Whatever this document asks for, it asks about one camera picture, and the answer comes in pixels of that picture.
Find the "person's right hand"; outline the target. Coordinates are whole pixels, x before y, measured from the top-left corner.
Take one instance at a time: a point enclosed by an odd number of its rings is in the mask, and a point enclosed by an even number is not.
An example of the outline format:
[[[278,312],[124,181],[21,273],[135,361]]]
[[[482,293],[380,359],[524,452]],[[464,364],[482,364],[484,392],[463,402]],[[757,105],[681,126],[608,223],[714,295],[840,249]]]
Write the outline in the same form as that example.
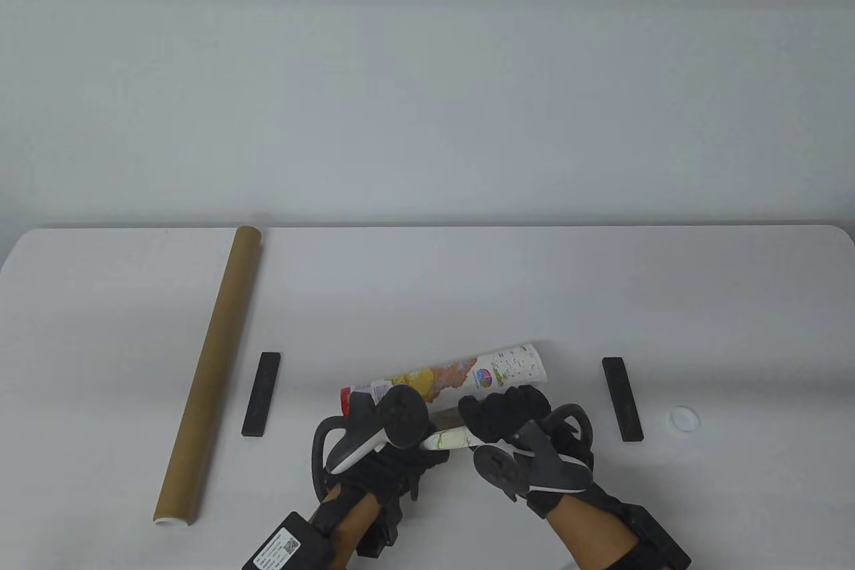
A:
[[[473,449],[478,474],[538,517],[593,488],[592,424],[578,404],[554,409],[537,388],[518,386],[483,400],[466,396],[458,411],[482,441]]]

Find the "person's left hand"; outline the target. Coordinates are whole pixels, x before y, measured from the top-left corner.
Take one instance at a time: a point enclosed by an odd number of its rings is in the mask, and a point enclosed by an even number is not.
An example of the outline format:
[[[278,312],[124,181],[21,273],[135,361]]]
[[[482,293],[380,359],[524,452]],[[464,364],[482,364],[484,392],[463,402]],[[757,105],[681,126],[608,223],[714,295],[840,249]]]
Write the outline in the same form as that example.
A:
[[[327,476],[331,488],[353,491],[358,496],[371,494],[379,506],[387,506],[394,499],[410,494],[413,500],[419,493],[419,479],[429,469],[449,460],[446,450],[395,448],[388,444],[381,451],[370,451],[345,472]]]

